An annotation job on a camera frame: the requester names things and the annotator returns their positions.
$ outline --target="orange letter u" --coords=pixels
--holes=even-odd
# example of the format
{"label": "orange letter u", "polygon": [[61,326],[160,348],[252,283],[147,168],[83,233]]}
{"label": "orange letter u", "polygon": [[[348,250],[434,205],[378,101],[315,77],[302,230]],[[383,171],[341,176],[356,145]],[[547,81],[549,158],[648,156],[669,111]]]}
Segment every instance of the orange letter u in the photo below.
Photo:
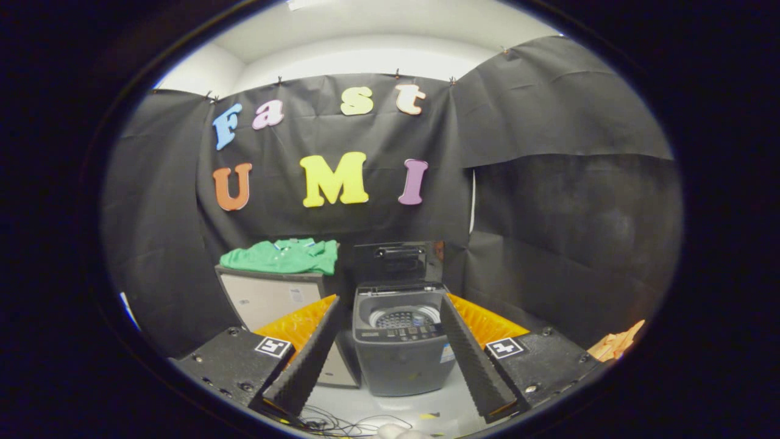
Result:
{"label": "orange letter u", "polygon": [[251,163],[241,163],[236,166],[236,173],[239,174],[239,194],[235,198],[230,196],[228,190],[230,168],[220,168],[214,171],[212,176],[214,177],[219,207],[227,211],[243,209],[249,201],[249,171],[251,170]]}

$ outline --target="black backdrop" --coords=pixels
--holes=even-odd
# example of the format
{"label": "black backdrop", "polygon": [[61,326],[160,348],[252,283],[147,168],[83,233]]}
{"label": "black backdrop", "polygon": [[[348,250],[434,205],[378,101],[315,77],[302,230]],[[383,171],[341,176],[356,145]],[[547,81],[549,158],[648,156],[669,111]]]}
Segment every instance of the black backdrop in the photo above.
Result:
{"label": "black backdrop", "polygon": [[[397,84],[426,94],[420,115],[396,108]],[[374,108],[343,115],[342,91],[359,86],[373,91]],[[284,120],[254,130],[254,110],[272,99],[283,102]],[[236,136],[217,151],[211,121],[237,102]],[[323,155],[335,169],[351,151],[367,155],[369,201],[305,208],[300,159]],[[429,163],[420,205],[398,203],[406,159]],[[253,166],[250,199],[226,212],[211,174],[244,162]],[[110,267],[142,329],[172,356],[235,322],[212,269],[220,255],[309,236],[342,243],[326,288],[348,299],[352,245],[444,240],[455,294],[532,328],[551,322],[586,348],[654,310],[682,215],[668,145],[648,110],[563,37],[499,54],[455,85],[360,74],[286,81],[216,103],[150,92],[119,139],[108,179]]]}
{"label": "black backdrop", "polygon": [[546,37],[480,64],[453,95],[477,182],[465,296],[518,305],[583,348],[647,318],[678,258],[682,189],[631,87]]}

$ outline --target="white ceiling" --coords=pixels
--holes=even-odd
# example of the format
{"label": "white ceiling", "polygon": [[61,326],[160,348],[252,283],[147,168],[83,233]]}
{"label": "white ceiling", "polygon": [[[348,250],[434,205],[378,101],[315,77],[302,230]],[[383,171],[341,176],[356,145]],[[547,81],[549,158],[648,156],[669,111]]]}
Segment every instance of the white ceiling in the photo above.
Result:
{"label": "white ceiling", "polygon": [[499,51],[558,32],[496,0],[292,0],[280,2],[213,41],[246,64],[317,41],[402,34]]}

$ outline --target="green clothing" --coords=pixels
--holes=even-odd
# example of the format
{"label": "green clothing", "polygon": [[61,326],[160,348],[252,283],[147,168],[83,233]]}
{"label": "green clothing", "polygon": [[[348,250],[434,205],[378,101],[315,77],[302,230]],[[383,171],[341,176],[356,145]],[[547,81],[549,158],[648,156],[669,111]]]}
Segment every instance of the green clothing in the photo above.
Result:
{"label": "green clothing", "polygon": [[314,239],[288,239],[274,243],[262,241],[250,248],[237,248],[222,255],[225,268],[263,273],[310,273],[333,275],[336,241],[314,242]]}

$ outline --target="yellow letter m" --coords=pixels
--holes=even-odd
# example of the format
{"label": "yellow letter m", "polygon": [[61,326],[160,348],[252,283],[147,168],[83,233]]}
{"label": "yellow letter m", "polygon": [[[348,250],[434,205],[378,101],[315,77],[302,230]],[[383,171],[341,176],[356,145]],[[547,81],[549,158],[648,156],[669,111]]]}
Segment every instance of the yellow letter m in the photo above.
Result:
{"label": "yellow letter m", "polygon": [[366,155],[362,152],[347,152],[342,156],[336,172],[333,172],[321,155],[310,155],[300,160],[306,170],[306,198],[303,205],[319,207],[325,204],[320,196],[320,188],[331,204],[336,203],[341,188],[344,191],[341,202],[344,204],[364,203],[368,194],[363,189],[363,162]]}

